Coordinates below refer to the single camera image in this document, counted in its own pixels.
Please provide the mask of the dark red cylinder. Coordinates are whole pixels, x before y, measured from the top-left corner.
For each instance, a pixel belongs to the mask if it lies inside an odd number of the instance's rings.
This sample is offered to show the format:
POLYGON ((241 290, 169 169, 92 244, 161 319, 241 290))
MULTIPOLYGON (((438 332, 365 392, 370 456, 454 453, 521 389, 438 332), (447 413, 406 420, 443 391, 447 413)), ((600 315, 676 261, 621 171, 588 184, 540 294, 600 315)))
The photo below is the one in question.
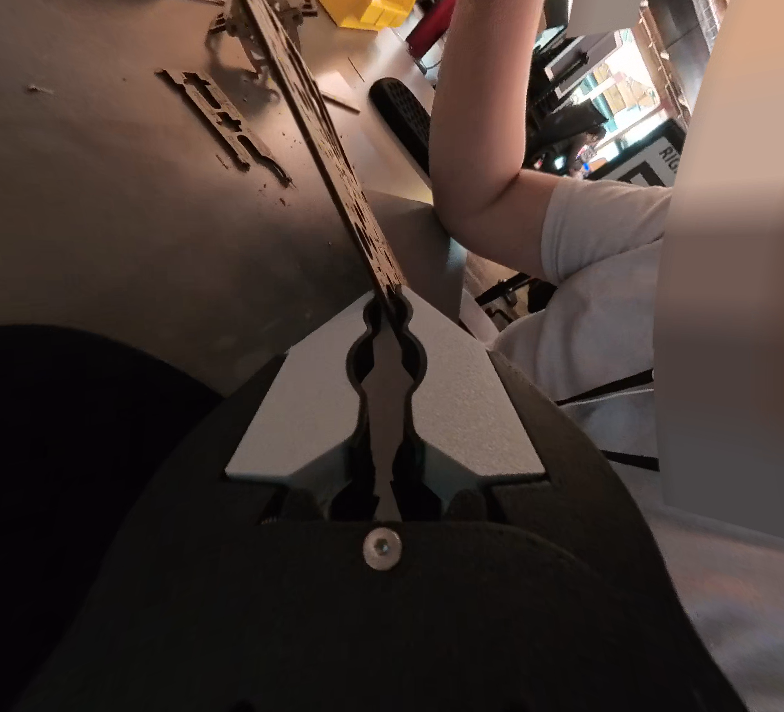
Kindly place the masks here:
POLYGON ((408 53, 419 61, 448 31, 457 0, 438 0, 405 38, 408 53))

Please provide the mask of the laser-cut wooden parts sheet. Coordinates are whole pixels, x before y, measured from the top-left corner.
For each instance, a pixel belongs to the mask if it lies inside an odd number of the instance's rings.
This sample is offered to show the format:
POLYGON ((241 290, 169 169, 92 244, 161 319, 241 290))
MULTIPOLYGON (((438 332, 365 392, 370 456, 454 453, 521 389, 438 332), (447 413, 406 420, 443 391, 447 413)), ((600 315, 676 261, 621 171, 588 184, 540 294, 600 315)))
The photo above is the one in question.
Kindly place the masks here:
POLYGON ((390 322, 397 325, 397 302, 408 281, 350 164, 318 84, 269 2, 237 1, 344 227, 365 263, 378 303, 390 322))

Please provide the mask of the black chair base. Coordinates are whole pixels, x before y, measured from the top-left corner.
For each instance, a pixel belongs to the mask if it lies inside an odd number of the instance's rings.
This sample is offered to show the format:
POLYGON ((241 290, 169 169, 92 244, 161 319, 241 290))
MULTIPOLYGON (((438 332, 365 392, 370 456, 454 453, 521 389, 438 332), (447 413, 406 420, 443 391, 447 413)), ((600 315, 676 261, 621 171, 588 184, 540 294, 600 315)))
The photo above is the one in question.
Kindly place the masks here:
POLYGON ((524 315, 541 312, 550 303, 557 288, 541 279, 519 273, 504 279, 475 298, 485 314, 494 319, 500 317, 506 325, 524 315), (523 315, 518 311, 519 293, 525 293, 523 315))

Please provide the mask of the black white marker sign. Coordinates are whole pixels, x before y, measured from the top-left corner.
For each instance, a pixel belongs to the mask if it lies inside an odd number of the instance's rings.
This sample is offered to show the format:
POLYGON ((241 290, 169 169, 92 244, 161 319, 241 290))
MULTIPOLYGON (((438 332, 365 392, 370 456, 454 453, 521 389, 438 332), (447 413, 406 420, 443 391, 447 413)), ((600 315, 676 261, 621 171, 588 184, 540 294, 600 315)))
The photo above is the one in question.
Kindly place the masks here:
POLYGON ((672 188, 685 142, 685 131, 673 119, 660 123, 590 176, 626 184, 672 188))

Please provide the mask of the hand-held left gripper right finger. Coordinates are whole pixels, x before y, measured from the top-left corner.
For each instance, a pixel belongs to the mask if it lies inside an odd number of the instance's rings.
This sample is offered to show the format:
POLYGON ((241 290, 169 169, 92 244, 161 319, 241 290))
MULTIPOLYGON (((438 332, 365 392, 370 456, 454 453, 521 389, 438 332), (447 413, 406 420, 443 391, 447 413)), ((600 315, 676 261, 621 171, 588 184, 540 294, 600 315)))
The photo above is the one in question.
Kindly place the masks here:
POLYGON ((395 296, 412 378, 392 490, 403 519, 439 519, 463 491, 543 482, 546 470, 488 349, 409 288, 395 296))

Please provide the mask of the black perforated object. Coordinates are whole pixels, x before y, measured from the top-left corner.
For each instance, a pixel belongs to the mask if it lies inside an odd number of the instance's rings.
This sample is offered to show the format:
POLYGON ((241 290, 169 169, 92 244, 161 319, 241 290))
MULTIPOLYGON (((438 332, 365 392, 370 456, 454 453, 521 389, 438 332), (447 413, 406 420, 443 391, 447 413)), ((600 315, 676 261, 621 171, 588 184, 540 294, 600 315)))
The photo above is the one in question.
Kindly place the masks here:
POLYGON ((430 114, 400 80, 376 80, 368 93, 382 120, 419 168, 430 176, 430 114))

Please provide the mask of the long wooden strip part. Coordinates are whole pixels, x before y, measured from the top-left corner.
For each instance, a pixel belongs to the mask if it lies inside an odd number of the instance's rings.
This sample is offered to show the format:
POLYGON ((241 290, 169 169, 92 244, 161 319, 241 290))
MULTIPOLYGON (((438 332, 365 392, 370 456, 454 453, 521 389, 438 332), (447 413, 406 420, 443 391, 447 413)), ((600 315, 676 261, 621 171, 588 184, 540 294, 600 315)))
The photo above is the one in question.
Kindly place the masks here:
POLYGON ((289 172, 252 131, 240 110, 210 75, 196 71, 157 69, 154 74, 187 100, 244 171, 253 164, 269 169, 282 188, 292 186, 289 172))

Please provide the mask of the assembled wooden model piece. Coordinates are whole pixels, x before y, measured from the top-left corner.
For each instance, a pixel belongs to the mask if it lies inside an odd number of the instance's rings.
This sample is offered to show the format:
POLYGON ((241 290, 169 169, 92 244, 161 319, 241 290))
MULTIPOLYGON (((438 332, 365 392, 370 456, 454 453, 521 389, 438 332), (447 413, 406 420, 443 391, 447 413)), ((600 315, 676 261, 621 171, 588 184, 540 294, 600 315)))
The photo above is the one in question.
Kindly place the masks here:
MULTIPOLYGON (((265 0, 289 37, 293 46, 302 51, 299 30, 305 19, 315 18, 318 10, 314 0, 265 0)), ((266 87, 270 70, 266 58, 257 47, 249 21, 239 0, 229 0, 224 9, 211 21, 205 35, 205 46, 216 52, 219 37, 227 35, 240 41, 255 75, 252 81, 258 87, 266 87)))

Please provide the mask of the person's right forearm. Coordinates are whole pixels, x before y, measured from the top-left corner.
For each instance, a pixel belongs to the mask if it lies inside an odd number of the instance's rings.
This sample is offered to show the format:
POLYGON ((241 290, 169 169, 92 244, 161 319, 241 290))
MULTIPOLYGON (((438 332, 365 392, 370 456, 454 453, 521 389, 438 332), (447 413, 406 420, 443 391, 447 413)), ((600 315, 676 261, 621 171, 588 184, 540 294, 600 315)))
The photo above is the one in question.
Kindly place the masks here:
POLYGON ((456 0, 430 117, 434 211, 471 253, 557 284, 542 261, 558 179, 523 168, 544 0, 456 0))

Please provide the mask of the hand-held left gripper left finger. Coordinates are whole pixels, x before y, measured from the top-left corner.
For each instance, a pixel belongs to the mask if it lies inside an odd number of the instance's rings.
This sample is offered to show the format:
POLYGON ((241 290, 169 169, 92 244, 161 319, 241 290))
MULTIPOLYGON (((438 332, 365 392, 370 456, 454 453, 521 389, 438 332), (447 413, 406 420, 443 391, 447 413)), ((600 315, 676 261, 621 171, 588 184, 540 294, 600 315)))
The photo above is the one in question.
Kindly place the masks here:
POLYGON ((363 387, 380 324, 368 292, 289 349, 225 468, 230 480, 306 492, 327 517, 393 518, 363 387))

